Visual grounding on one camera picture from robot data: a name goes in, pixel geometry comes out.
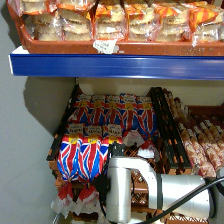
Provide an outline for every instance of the white wall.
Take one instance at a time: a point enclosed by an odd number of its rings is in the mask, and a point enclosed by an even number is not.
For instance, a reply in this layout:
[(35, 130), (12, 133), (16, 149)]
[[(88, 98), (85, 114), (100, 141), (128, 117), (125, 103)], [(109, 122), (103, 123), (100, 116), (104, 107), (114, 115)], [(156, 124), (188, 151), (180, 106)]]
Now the white wall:
[[(19, 45), (5, 1), (0, 2), (0, 223), (48, 224), (56, 196), (46, 156), (71, 93), (73, 78), (13, 77), (8, 54)], [(185, 104), (220, 105), (223, 81), (84, 79), (85, 93), (133, 92), (167, 87)]]

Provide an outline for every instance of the store shelf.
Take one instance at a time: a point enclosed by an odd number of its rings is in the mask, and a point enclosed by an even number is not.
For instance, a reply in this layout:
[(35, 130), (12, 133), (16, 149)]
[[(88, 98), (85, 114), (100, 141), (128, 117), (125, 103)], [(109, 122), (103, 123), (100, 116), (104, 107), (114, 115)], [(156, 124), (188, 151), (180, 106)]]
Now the store shelf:
[(15, 76), (224, 80), (224, 57), (29, 54), (19, 47), (9, 61)]

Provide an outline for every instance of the orange tray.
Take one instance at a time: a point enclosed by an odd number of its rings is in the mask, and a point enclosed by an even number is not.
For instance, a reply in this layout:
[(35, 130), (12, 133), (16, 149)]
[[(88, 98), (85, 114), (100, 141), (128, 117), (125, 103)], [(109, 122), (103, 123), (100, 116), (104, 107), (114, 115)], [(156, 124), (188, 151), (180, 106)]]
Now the orange tray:
[[(6, 0), (8, 10), (22, 46), (32, 54), (98, 54), (93, 41), (38, 41), (28, 34), (22, 17), (19, 17)], [(170, 56), (224, 56), (224, 43), (200, 43), (193, 47), (191, 42), (122, 42), (117, 54), (123, 55), (170, 55)]]

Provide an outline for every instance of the price label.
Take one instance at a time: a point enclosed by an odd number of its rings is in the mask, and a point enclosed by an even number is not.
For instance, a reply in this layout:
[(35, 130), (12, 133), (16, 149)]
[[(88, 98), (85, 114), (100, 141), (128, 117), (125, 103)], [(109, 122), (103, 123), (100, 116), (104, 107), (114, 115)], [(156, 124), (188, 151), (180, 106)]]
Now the price label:
[(117, 40), (95, 40), (93, 47), (104, 54), (113, 54)]

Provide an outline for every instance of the black cable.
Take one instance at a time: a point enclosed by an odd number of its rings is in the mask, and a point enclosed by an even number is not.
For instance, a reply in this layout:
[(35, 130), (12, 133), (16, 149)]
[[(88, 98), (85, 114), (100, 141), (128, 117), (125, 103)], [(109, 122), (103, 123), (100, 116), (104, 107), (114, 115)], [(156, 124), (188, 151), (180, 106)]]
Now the black cable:
[(220, 177), (208, 184), (203, 185), (200, 188), (197, 188), (196, 190), (194, 190), (192, 193), (190, 193), (189, 195), (187, 195), (186, 197), (184, 197), (183, 199), (181, 199), (180, 201), (178, 201), (176, 204), (172, 205), (170, 208), (168, 208), (167, 210), (165, 210), (164, 212), (162, 212), (161, 214), (157, 215), (156, 217), (153, 217), (151, 219), (148, 219), (144, 222), (139, 222), (138, 224), (148, 224), (148, 223), (152, 223), (157, 221), (158, 219), (161, 219), (163, 216), (168, 215), (170, 212), (172, 212), (173, 210), (175, 210), (176, 208), (180, 207), (181, 205), (183, 205), (184, 203), (186, 203), (187, 201), (189, 201), (190, 199), (192, 199), (194, 196), (196, 196), (197, 194), (201, 193), (202, 191), (212, 187), (213, 185), (216, 185), (220, 182), (224, 181), (224, 177)]

